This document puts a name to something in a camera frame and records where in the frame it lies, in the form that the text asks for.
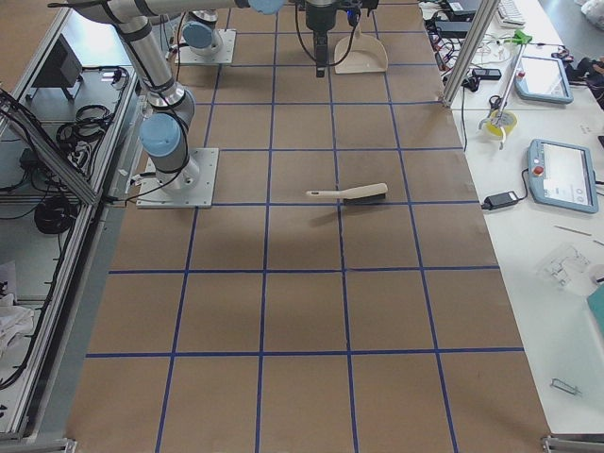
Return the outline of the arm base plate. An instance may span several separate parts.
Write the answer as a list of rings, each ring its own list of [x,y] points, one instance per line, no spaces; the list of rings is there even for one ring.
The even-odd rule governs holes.
[[[166,186],[172,176],[159,172],[145,178],[141,196],[135,199],[140,209],[209,209],[219,161],[218,148],[192,148],[189,163],[176,179]]]
[[[232,63],[236,41],[235,29],[194,30],[185,28],[176,51],[181,65],[219,65]]]

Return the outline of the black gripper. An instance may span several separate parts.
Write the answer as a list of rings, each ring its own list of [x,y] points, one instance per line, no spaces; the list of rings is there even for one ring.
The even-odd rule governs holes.
[[[336,24],[337,2],[310,0],[305,2],[306,27],[312,31],[311,56],[315,64],[315,75],[325,76],[328,67],[328,32]]]

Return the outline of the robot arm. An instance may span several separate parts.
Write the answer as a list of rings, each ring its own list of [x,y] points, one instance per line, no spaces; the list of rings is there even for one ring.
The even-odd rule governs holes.
[[[70,8],[90,21],[115,29],[152,109],[151,117],[141,126],[140,141],[155,166],[160,186],[178,191],[194,183],[199,174],[188,146],[193,96],[173,75],[152,35],[150,19],[222,8],[250,8],[273,15],[284,5],[283,1],[64,1],[48,6]]]
[[[195,54],[205,57],[221,49],[223,40],[216,28],[217,22],[215,9],[193,10],[186,14],[181,36]]]

